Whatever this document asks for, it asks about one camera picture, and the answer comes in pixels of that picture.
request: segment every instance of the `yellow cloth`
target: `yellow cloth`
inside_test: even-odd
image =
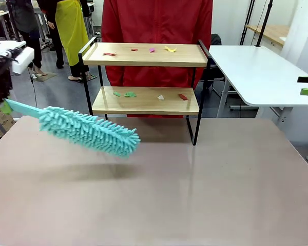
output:
[[[74,66],[79,62],[79,51],[89,41],[80,0],[58,2],[55,20],[68,63]]]

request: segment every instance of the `green paper scrap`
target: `green paper scrap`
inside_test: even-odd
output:
[[[116,92],[116,91],[114,91],[113,94],[114,94],[115,96],[121,96],[121,94],[120,94],[119,92]]]
[[[0,109],[4,114],[11,114],[12,113],[12,109],[6,101],[4,101],[4,104]]]
[[[132,92],[132,91],[129,91],[129,92],[125,93],[124,96],[125,97],[136,97],[136,94],[134,92]]]
[[[300,91],[301,96],[308,96],[308,88],[302,88]]]

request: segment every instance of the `green object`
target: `green object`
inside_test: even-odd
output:
[[[301,96],[308,96],[308,88],[302,88],[300,91]]]
[[[20,102],[6,101],[13,111],[38,118],[40,131],[96,151],[128,157],[140,142],[136,129],[129,130],[108,120],[97,120],[97,116],[58,107],[38,109]]]
[[[120,94],[119,92],[116,92],[116,91],[114,91],[113,94],[114,94],[115,96],[121,96],[121,94]]]
[[[129,92],[125,93],[124,96],[125,97],[136,97],[136,94],[134,92],[132,92],[132,91],[129,91]]]
[[[0,109],[4,114],[11,114],[12,113],[12,109],[6,101],[4,101],[4,104]]]

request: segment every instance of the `red jacket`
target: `red jacket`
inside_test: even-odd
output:
[[[104,0],[102,40],[209,49],[213,0]],[[190,87],[192,68],[106,66],[112,86]],[[197,69],[195,86],[203,69]]]

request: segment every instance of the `gray floor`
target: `gray floor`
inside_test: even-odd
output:
[[[68,65],[64,66],[64,69],[56,68],[56,54],[54,51],[44,50],[42,57],[42,69],[43,71],[57,73],[55,76],[45,82],[34,82],[37,106],[39,108],[45,108],[47,106],[63,107],[82,113],[88,113],[87,100],[84,92],[83,84],[69,81],[67,76],[70,75],[70,69]],[[98,75],[98,69],[96,66],[90,67],[90,72],[94,75]],[[104,84],[109,85],[105,69],[102,67]],[[12,77],[13,89],[17,100],[21,103],[35,106],[35,98],[33,86],[27,71],[24,71],[21,75],[14,75]],[[99,79],[93,79],[88,82],[91,101],[95,100],[100,88]],[[221,91],[223,89],[223,83],[215,83],[215,89]],[[202,83],[199,83],[195,90],[198,101],[201,98]],[[203,117],[216,117],[218,112],[220,98],[213,92],[207,95],[203,108]],[[230,111],[229,105],[240,105],[240,99],[229,98],[227,105],[224,109],[224,117],[249,117],[253,118],[256,115],[256,111],[243,110],[240,114],[239,111]]]

